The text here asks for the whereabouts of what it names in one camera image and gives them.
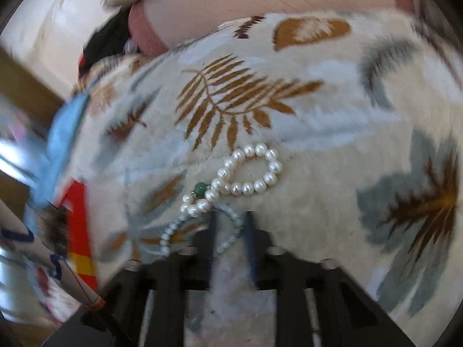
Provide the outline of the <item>left forearm patterned sleeve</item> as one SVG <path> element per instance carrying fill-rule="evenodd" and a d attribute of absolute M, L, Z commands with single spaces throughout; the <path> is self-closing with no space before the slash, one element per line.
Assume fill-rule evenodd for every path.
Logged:
<path fill-rule="evenodd" d="M 13 252 L 46 268 L 61 288 L 91 311 L 99 311 L 105 301 L 88 286 L 67 262 L 45 246 L 23 222 L 1 201 L 1 242 Z"/>

